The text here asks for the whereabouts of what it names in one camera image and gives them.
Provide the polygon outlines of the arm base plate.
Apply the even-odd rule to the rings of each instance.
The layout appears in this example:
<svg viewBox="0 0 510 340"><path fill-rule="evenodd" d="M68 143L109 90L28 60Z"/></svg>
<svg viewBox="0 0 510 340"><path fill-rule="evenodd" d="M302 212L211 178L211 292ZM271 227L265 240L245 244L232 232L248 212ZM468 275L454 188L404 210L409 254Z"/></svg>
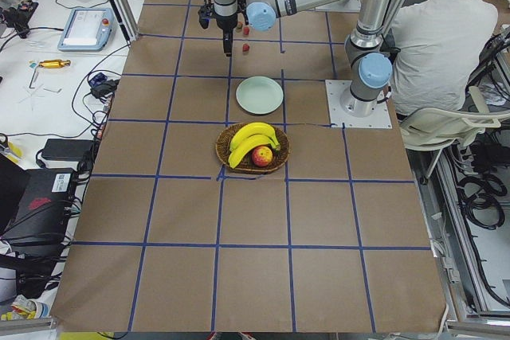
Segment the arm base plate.
<svg viewBox="0 0 510 340"><path fill-rule="evenodd" d="M336 13L358 13L361 9L360 0L339 0L328 4L317 6L315 11L336 12Z"/></svg>
<svg viewBox="0 0 510 340"><path fill-rule="evenodd" d="M391 129L392 122L383 92L372 101L351 94L350 80L326 80L330 125L337 128Z"/></svg>

